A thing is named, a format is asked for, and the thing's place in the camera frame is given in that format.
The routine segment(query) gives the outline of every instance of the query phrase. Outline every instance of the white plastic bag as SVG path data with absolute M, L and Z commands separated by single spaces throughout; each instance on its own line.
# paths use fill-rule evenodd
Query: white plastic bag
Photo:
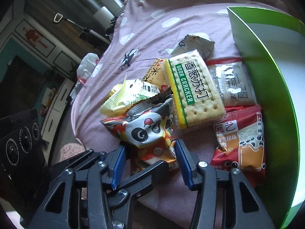
M 92 72 L 94 71 L 97 63 L 99 62 L 99 57 L 94 53 L 88 53 L 81 61 L 79 67 L 77 68 L 77 80 L 81 84 L 85 84 Z
M 77 83 L 74 89 L 70 93 L 72 102 L 74 102 L 78 93 L 80 92 L 83 85 L 87 82 L 91 74 L 93 73 L 97 63 L 99 62 L 99 57 L 94 53 L 88 53 L 81 61 L 79 67 L 77 68 Z

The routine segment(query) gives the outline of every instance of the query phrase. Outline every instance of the snack wrapper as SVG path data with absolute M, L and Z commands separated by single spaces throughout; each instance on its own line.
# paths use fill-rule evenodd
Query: snack wrapper
M 110 92 L 108 93 L 108 95 L 105 97 L 103 103 L 108 100 L 112 95 L 114 95 L 117 91 L 119 91 L 121 89 L 121 87 L 123 86 L 123 84 L 117 84 L 115 85 L 112 90 L 110 90 Z
M 143 82 L 157 86 L 160 91 L 165 91 L 168 88 L 162 68 L 163 62 L 163 59 L 156 59 L 142 79 Z
M 167 59 L 164 66 L 173 90 L 175 132 L 212 124 L 225 116 L 220 94 L 197 50 Z
M 118 89 L 116 85 L 111 93 L 115 91 L 100 107 L 103 115 L 112 117 L 123 115 L 133 104 L 138 101 L 150 98 L 160 93 L 159 89 L 150 83 L 136 80 L 125 80 Z
M 215 60 L 208 65 L 225 107 L 257 104 L 246 66 L 238 60 Z
M 198 50 L 201 57 L 206 59 L 212 51 L 214 44 L 215 42 L 206 33 L 189 33 L 168 53 L 177 56 L 182 53 Z
M 217 169 L 239 168 L 251 185 L 265 180 L 266 154 L 260 105 L 231 112 L 213 125 L 219 147 L 211 161 Z
M 173 98 L 166 91 L 133 105 L 122 116 L 106 117 L 101 123 L 122 141 L 136 146 L 132 157 L 133 172 L 138 172 L 158 160 L 178 167 L 172 142 Z

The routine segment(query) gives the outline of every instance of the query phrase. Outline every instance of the polka dot bedsheet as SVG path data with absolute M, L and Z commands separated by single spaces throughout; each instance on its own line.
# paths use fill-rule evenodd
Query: polka dot bedsheet
M 186 34 L 206 33 L 215 41 L 208 59 L 239 56 L 227 6 L 256 6 L 295 15 L 288 0 L 127 0 L 109 48 L 73 104 L 71 121 L 76 138 L 87 149 L 114 150 L 119 140 L 100 123 L 104 117 L 98 111 L 101 101 L 126 75 L 127 79 L 142 79 L 156 58 L 171 57 L 166 50 Z M 217 146 L 212 128 L 189 133 L 184 141 L 200 160 L 211 161 Z M 176 173 L 139 201 L 188 228 L 196 192 L 190 192 L 181 174 Z

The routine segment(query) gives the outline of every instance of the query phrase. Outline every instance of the metal screw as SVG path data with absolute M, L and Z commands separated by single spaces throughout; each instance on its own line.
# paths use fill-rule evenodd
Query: metal screw
M 239 169 L 237 169 L 237 168 L 232 168 L 232 172 L 233 172 L 233 174 L 239 174 L 240 173 L 240 170 Z
M 112 224 L 113 224 L 113 228 L 114 229 L 121 229 L 121 228 L 123 228 L 123 223 L 118 221 L 118 220 L 114 220 L 112 222 Z
M 97 165 L 99 167 L 105 167 L 107 165 L 107 163 L 105 161 L 100 161 L 100 162 L 97 163 Z
M 127 193 L 128 193 L 128 191 L 127 191 L 126 189 L 121 189 L 121 190 L 119 191 L 119 196 L 126 196 Z
M 73 172 L 72 169 L 66 169 L 66 170 L 65 170 L 65 173 L 66 173 L 67 175 L 70 175 L 72 172 Z
M 200 167 L 204 168 L 204 167 L 207 167 L 207 166 L 208 166 L 208 163 L 205 162 L 205 161 L 200 161 L 200 162 L 198 163 L 198 165 L 199 165 Z

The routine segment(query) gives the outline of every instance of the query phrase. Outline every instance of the black speaker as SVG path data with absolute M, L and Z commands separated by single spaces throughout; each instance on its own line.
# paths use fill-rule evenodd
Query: black speaker
M 48 191 L 49 169 L 35 109 L 0 119 L 0 196 L 30 221 Z

